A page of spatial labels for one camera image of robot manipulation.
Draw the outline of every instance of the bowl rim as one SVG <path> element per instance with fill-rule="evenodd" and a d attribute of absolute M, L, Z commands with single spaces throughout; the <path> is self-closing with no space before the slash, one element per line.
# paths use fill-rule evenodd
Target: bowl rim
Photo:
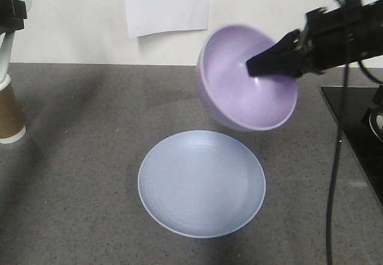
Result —
<path fill-rule="evenodd" d="M 223 114 L 229 121 L 231 121 L 232 123 L 235 123 L 237 124 L 239 127 L 242 127 L 244 130 L 250 130 L 250 131 L 253 131 L 253 130 L 271 130 L 271 129 L 275 129 L 277 127 L 280 127 L 282 124 L 284 124 L 290 117 L 291 115 L 293 114 L 294 110 L 295 110 L 295 107 L 296 107 L 296 104 L 297 104 L 297 100 L 298 100 L 298 90 L 296 90 L 296 93 L 294 95 L 294 100 L 293 100 L 293 106 L 291 107 L 290 111 L 288 112 L 287 116 L 285 118 L 283 118 L 283 120 L 281 120 L 279 123 L 277 124 L 274 124 L 274 125 L 271 125 L 271 126 L 252 126 L 250 124 L 245 124 L 239 120 L 237 120 L 236 118 L 233 118 L 232 116 L 230 116 L 228 113 L 224 112 L 221 107 L 219 106 L 219 104 L 216 102 L 216 100 L 214 99 L 211 91 L 210 91 L 210 88 L 208 86 L 208 82 L 206 80 L 206 76 L 205 76 L 205 50 L 211 40 L 211 38 L 216 35 L 218 32 L 222 31 L 223 29 L 227 29 L 227 28 L 245 28 L 245 29 L 248 29 L 250 31 L 253 31 L 253 32 L 257 32 L 263 36 L 265 36 L 266 38 L 269 38 L 267 35 L 265 35 L 263 32 L 259 31 L 258 29 L 254 28 L 254 27 L 251 27 L 251 26 L 248 26 L 248 25 L 245 25 L 245 24 L 240 24 L 240 23 L 234 23 L 234 24 L 228 24 L 228 25 L 224 25 L 224 26 L 221 26 L 219 28 L 217 28 L 216 30 L 214 30 L 210 35 L 209 37 L 206 39 L 203 47 L 202 47 L 202 50 L 201 50 L 201 53 L 200 53 L 200 59 L 199 59 L 199 64 L 198 64 L 198 67 L 200 67 L 200 75 L 201 75 L 201 80 L 202 80 L 202 84 L 203 84 L 203 87 L 207 93 L 207 95 L 209 96 L 209 99 L 211 100 L 211 102 L 213 103 L 213 105 L 219 110 L 219 112 L 221 114 Z"/>
<path fill-rule="evenodd" d="M 259 168 L 260 168 L 260 171 L 262 173 L 262 186 L 263 186 L 263 192 L 262 192 L 262 198 L 260 199 L 260 203 L 259 205 L 254 208 L 254 212 L 251 214 L 251 216 L 249 218 L 246 219 L 245 222 L 241 223 L 239 226 L 236 226 L 234 229 L 231 229 L 229 230 L 228 232 L 225 232 L 225 233 L 220 233 L 220 234 L 212 234 L 212 235 L 197 235 L 197 234 L 188 234 L 188 233 L 184 233 L 184 232 L 181 232 L 181 231 L 178 231 L 178 230 L 175 230 L 171 227 L 169 227 L 168 225 L 164 224 L 162 221 L 160 221 L 148 208 L 142 194 L 141 194 L 141 186 L 140 186 L 140 180 L 141 180 L 141 170 L 142 170 L 142 167 L 146 161 L 146 159 L 148 158 L 148 156 L 158 147 L 160 146 L 160 144 L 162 144 L 163 142 L 165 142 L 166 140 L 168 139 L 171 139 L 171 138 L 174 138 L 175 136 L 177 135 L 184 135 L 184 134 L 191 134 L 191 133 L 213 133 L 213 134 L 217 134 L 217 135 L 221 135 L 221 136 L 224 136 L 225 138 L 228 138 L 228 139 L 232 139 L 234 140 L 237 144 L 239 144 L 245 151 L 248 151 L 253 157 L 254 157 L 254 161 L 259 165 Z M 139 194 L 139 198 L 141 199 L 141 203 L 144 205 L 144 208 L 145 210 L 149 213 L 149 215 L 157 222 L 159 223 L 161 226 L 163 226 L 164 228 L 170 230 L 171 232 L 174 232 L 176 234 L 179 234 L 179 235 L 182 235 L 182 236 L 185 236 L 185 237 L 190 237 L 190 238 L 198 238 L 198 239 L 209 239 L 209 238 L 217 238 L 217 237 L 221 237 L 221 236 L 225 236 L 225 235 L 228 235 L 228 234 L 232 234 L 234 233 L 235 231 L 238 231 L 239 229 L 243 228 L 245 225 L 247 225 L 259 212 L 260 208 L 262 207 L 262 204 L 263 202 L 265 201 L 265 195 L 266 195 L 266 177 L 265 177 L 265 173 L 263 171 L 263 167 L 261 165 L 261 163 L 259 162 L 258 158 L 256 157 L 256 155 L 246 146 L 244 145 L 243 143 L 241 143 L 240 141 L 238 141 L 237 139 L 231 137 L 231 136 L 228 136 L 228 135 L 225 135 L 223 133 L 220 133 L 220 132 L 214 132 L 212 130 L 188 130 L 188 131 L 185 131 L 185 132 L 179 132 L 179 133 L 176 133 L 174 135 L 171 135 L 171 136 L 168 136 L 167 138 L 165 139 L 162 139 L 160 142 L 158 142 L 148 153 L 147 155 L 145 156 L 145 158 L 142 160 L 142 163 L 139 167 L 139 171 L 138 171 L 138 178 L 137 178 L 137 186 L 138 186 L 138 194 Z"/>

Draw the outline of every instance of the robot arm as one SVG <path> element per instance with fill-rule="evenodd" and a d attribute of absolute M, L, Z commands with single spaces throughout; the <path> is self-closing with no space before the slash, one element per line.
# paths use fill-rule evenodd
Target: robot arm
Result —
<path fill-rule="evenodd" d="M 344 0 L 337 10 L 319 8 L 306 13 L 306 19 L 303 31 L 288 33 L 248 60 L 249 75 L 298 78 L 307 72 L 321 74 L 325 69 L 383 54 L 383 0 L 365 6 L 361 0 Z"/>

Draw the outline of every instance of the black cable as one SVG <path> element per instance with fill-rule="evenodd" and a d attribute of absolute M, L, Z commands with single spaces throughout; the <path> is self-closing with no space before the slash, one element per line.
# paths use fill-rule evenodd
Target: black cable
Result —
<path fill-rule="evenodd" d="M 329 196 L 327 198 L 327 211 L 326 211 L 326 259 L 327 265 L 333 264 L 333 255 L 332 255 L 332 210 L 334 202 L 334 193 L 336 188 L 336 178 L 338 175 L 339 169 L 339 160 L 341 156 L 342 148 L 342 128 L 344 124 L 345 111 L 346 111 L 346 100 L 347 100 L 347 87 L 348 87 L 348 77 L 349 77 L 349 61 L 351 60 L 351 43 L 349 41 L 349 25 L 346 18 L 346 5 L 341 0 L 336 0 L 336 2 L 341 6 L 342 20 L 344 23 L 345 31 L 345 69 L 343 77 L 343 88 L 341 93 L 341 108 L 339 111 L 339 122 L 336 134 L 336 143 L 335 143 L 335 154 L 334 162 L 331 173 L 331 180 L 329 186 Z"/>
<path fill-rule="evenodd" d="M 364 73 L 364 75 L 369 78 L 371 81 L 373 81 L 374 83 L 377 83 L 377 84 L 383 84 L 383 81 L 377 79 L 376 77 L 374 77 L 368 69 L 366 69 L 366 67 L 364 66 L 364 64 L 362 63 L 361 60 L 358 61 L 358 65 L 359 65 L 359 68 L 361 69 L 361 71 Z"/>
<path fill-rule="evenodd" d="M 335 155 L 333 168 L 331 173 L 330 187 L 329 187 L 329 197 L 327 199 L 327 212 L 326 212 L 326 258 L 327 264 L 333 264 L 333 256 L 332 256 L 332 236 L 331 236 L 331 226 L 332 226 L 332 210 L 333 210 L 333 201 L 334 201 L 334 193 L 336 187 L 336 177 L 338 175 L 339 168 L 339 160 L 341 156 L 341 148 L 342 148 L 342 135 L 343 135 L 343 124 L 344 124 L 344 116 L 346 110 L 346 100 L 347 100 L 347 87 L 348 87 L 348 77 L 349 77 L 349 66 L 345 65 L 344 69 L 344 77 L 343 77 L 343 88 L 341 93 L 341 109 L 339 113 L 339 122 L 336 134 L 336 144 L 335 144 Z"/>

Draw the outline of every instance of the white wall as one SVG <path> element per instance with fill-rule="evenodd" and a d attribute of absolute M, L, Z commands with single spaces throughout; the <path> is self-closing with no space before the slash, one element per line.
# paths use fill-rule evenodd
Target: white wall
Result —
<path fill-rule="evenodd" d="M 332 0 L 210 0 L 205 31 L 128 38 L 124 0 L 34 0 L 26 28 L 16 33 L 11 61 L 195 65 L 207 36 L 219 26 L 245 23 L 278 40 L 321 6 L 336 7 Z M 367 65 L 383 68 L 383 58 Z"/>

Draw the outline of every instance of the purple bowl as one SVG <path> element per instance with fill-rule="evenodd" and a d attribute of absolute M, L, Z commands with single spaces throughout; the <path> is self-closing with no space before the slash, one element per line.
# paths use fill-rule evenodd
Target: purple bowl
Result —
<path fill-rule="evenodd" d="M 270 130 L 294 111 L 298 85 L 292 77 L 250 77 L 246 61 L 274 42 L 254 28 L 227 25 L 207 39 L 200 53 L 197 89 L 211 115 L 234 130 Z"/>

